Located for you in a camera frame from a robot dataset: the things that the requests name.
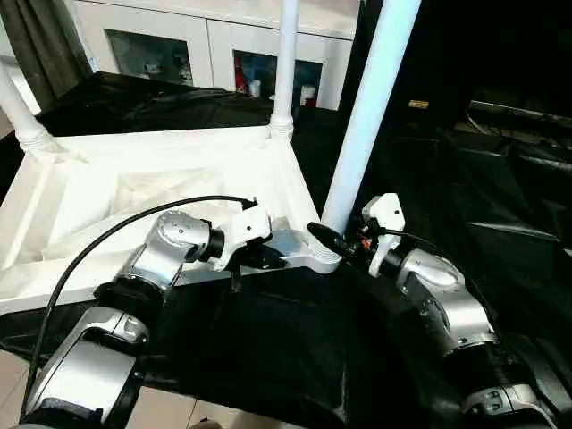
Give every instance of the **white plastic part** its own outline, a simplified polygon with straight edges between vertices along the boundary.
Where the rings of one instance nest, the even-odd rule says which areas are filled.
[[[363,208],[362,216],[366,221],[375,219],[379,226],[389,230],[403,231],[405,228],[405,217],[397,194],[383,194],[373,198]],[[372,277],[379,277],[379,269],[387,253],[401,243],[398,235],[380,235],[377,239],[379,244],[368,270]]]
[[[293,131],[292,90],[296,65],[299,3],[299,0],[282,0],[276,94],[274,112],[270,119],[270,132],[273,137],[278,134],[291,134]]]
[[[322,223],[344,233],[421,0],[384,0]]]
[[[279,135],[267,140],[272,149],[273,174],[281,178],[283,189],[276,189],[285,208],[288,226],[277,229],[273,225],[272,247],[280,250],[290,266],[307,266],[317,273],[327,274],[335,271],[341,258],[332,253],[307,231],[310,222],[319,222],[312,197],[307,189],[304,176],[299,168],[290,139]]]
[[[22,149],[47,147],[52,143],[52,136],[29,110],[2,61],[0,61],[0,95],[2,110],[12,123]]]
[[[224,247],[221,257],[214,263],[215,271],[222,271],[239,248],[251,240],[267,239],[271,232],[270,216],[262,206],[255,206],[240,212],[228,222],[219,226],[224,232]]]
[[[38,159],[30,152],[24,155],[0,208],[0,270],[13,265],[20,254],[52,167],[49,158]]]

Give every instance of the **black wire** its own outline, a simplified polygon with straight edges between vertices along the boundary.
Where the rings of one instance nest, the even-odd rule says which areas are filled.
[[[111,235],[115,234],[121,228],[129,225],[130,223],[134,223],[135,221],[138,221],[139,219],[142,219],[143,217],[153,215],[155,213],[158,213],[158,212],[161,212],[163,210],[167,210],[169,208],[173,208],[176,206],[183,206],[185,204],[199,203],[202,201],[214,201],[214,200],[216,200],[216,201],[218,201],[218,200],[236,201],[236,202],[239,202],[242,204],[243,209],[246,209],[246,208],[251,207],[251,206],[256,204],[256,203],[253,203],[252,201],[249,201],[245,198],[230,197],[230,196],[226,196],[226,195],[206,195],[203,197],[184,198],[184,199],[180,199],[178,201],[173,201],[171,203],[162,204],[160,206],[149,208],[148,210],[144,210],[141,213],[137,213],[131,217],[128,217],[124,221],[117,223],[114,227],[110,228],[109,230],[107,230],[106,232],[101,234],[99,237],[97,237],[95,240],[93,240],[91,243],[89,243],[71,261],[71,263],[65,269],[62,276],[60,277],[57,284],[55,285],[54,291],[52,292],[52,295],[50,296],[50,299],[49,299],[47,306],[46,306],[46,310],[44,312],[44,318],[43,318],[42,324],[40,325],[40,328],[39,328],[38,337],[36,339],[36,345],[34,346],[32,358],[29,362],[28,379],[26,381],[26,391],[24,392],[24,401],[22,402],[22,405],[21,405],[20,421],[22,420],[22,418],[26,414],[26,405],[28,403],[29,394],[30,394],[32,386],[34,385],[34,382],[36,381],[36,372],[38,371],[40,353],[41,353],[41,349],[42,349],[42,344],[44,342],[44,337],[46,336],[50,316],[52,315],[52,311],[54,310],[55,303],[57,302],[57,299],[59,298],[60,293],[62,292],[64,284],[70,278],[70,275],[72,275],[73,270],[75,270],[75,268],[80,264],[80,262],[94,248],[96,248],[99,244],[101,244],[105,239],[109,238]]]
[[[413,240],[413,241],[418,241],[420,243],[423,243],[425,246],[430,248],[435,253],[439,253],[439,254],[442,254],[444,257],[447,257],[445,255],[445,252],[439,246],[437,246],[436,244],[432,243],[431,241],[429,241],[427,239],[424,239],[423,237],[419,237],[418,235],[412,234],[411,232],[404,232],[404,231],[398,231],[398,230],[388,230],[387,228],[382,228],[382,234],[396,235],[396,236],[408,238],[408,239]]]

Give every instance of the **black fabric cover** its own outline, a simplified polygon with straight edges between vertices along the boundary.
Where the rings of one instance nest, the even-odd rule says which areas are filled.
[[[40,121],[64,136],[261,125],[271,110],[219,89],[98,73]],[[302,109],[295,122],[294,150],[321,211],[344,124],[321,109]],[[391,125],[377,142],[356,214],[373,195],[399,192],[407,230],[445,248],[478,284],[503,338],[534,369],[567,427],[570,154]],[[13,135],[0,151],[4,194],[21,158]],[[147,385],[311,428],[457,427],[458,398],[391,283],[349,265],[327,276],[303,268],[247,276],[240,292],[229,283],[173,292],[144,359]],[[90,305],[56,309],[44,360]],[[29,358],[40,317],[0,317],[0,347]]]

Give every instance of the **white frame structure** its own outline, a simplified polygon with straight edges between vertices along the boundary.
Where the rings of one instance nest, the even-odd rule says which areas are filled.
[[[419,4],[420,0],[384,1],[324,210],[323,223],[336,231],[343,232],[353,207]],[[45,306],[74,255],[27,262],[27,246],[53,238],[70,225],[101,221],[113,191],[109,176],[115,171],[209,171],[225,189],[241,197],[257,196],[268,208],[273,245],[292,266],[309,266],[319,273],[335,270],[339,257],[307,232],[307,224],[319,218],[290,144],[298,14],[299,0],[282,1],[276,99],[270,124],[263,127],[54,138],[29,112],[0,64],[0,104],[25,151],[0,207],[0,315]],[[48,231],[49,224],[55,226]],[[125,250],[88,257],[68,281],[59,303],[92,299],[93,289],[121,266],[129,253]],[[221,275],[193,265],[181,282]]]

